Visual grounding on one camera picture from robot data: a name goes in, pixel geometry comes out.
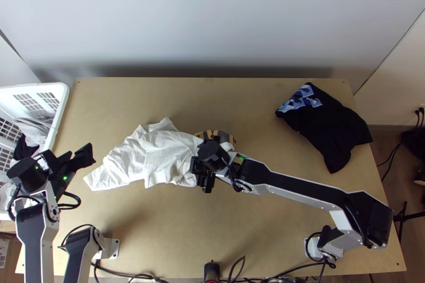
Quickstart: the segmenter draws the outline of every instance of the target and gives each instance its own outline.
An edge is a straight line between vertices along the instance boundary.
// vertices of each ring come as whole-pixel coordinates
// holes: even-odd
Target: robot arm
[[[78,169],[95,163],[91,144],[56,158],[46,150],[38,156],[24,158],[9,169],[7,176],[17,188],[9,204],[9,214],[15,220],[16,234],[25,249],[25,282],[53,283],[53,239],[59,230],[61,204],[57,202]],[[22,199],[37,202],[24,207]],[[11,205],[15,201],[16,217]],[[62,248],[69,254],[65,283],[87,282],[90,262],[115,259],[120,241],[103,238],[98,229],[89,228],[68,235]]]
[[[236,152],[225,152],[216,141],[199,147],[191,170],[204,192],[211,192],[218,178],[236,191],[287,199],[329,211],[336,227],[324,226],[308,245],[312,257],[342,258],[344,251],[365,245],[385,248],[393,211],[364,191],[341,189],[271,171],[264,163]]]

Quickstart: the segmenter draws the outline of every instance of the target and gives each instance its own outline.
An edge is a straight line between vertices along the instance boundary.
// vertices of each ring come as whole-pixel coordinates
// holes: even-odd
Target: white cloth
[[[202,139],[174,127],[169,118],[139,125],[103,159],[103,165],[84,177],[92,191],[113,189],[144,179],[146,188],[158,183],[195,187],[191,157]]]

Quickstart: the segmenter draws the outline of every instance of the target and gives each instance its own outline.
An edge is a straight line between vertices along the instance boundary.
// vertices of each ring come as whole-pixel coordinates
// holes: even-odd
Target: tripod
[[[406,215],[406,207],[407,207],[407,201],[404,201],[403,203],[403,209],[396,214],[393,217],[393,221],[394,222],[400,222],[400,226],[398,228],[398,241],[401,242],[402,241],[402,234],[403,234],[403,224],[410,220],[410,219],[416,219],[416,218],[420,218],[420,217],[425,217],[425,210],[422,212],[418,212],[418,213],[413,213],[411,215]]]

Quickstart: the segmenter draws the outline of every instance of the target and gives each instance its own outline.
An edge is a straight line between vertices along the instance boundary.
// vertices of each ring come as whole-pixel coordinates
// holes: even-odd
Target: metal bracket
[[[99,259],[116,259],[120,250],[120,240],[115,238],[103,238],[103,250],[95,254],[93,260]]]
[[[333,246],[331,243],[326,244],[322,249],[317,248],[317,244],[319,243],[320,237],[313,237],[310,239],[309,244],[307,246],[307,250],[310,253],[310,256],[313,258],[321,259],[324,256],[329,258],[332,256],[333,258],[342,258],[344,255],[344,250],[340,249],[336,246]]]

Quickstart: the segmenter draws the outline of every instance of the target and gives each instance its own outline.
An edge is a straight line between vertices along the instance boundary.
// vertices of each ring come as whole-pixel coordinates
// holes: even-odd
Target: black robot arm segment
[[[341,258],[344,251],[361,245],[386,247],[393,212],[366,192],[346,193],[335,187],[276,173],[264,163],[235,152],[227,153],[226,157],[217,152],[214,156],[212,152],[217,145],[211,143],[216,142],[201,145],[198,157],[192,157],[192,172],[204,192],[211,192],[214,186],[211,179],[219,178],[233,186],[236,184],[245,193],[276,194],[329,211],[336,228],[323,227],[320,239],[312,240],[313,245],[309,246],[311,255],[321,257],[325,252]],[[211,161],[227,162],[211,164]]]

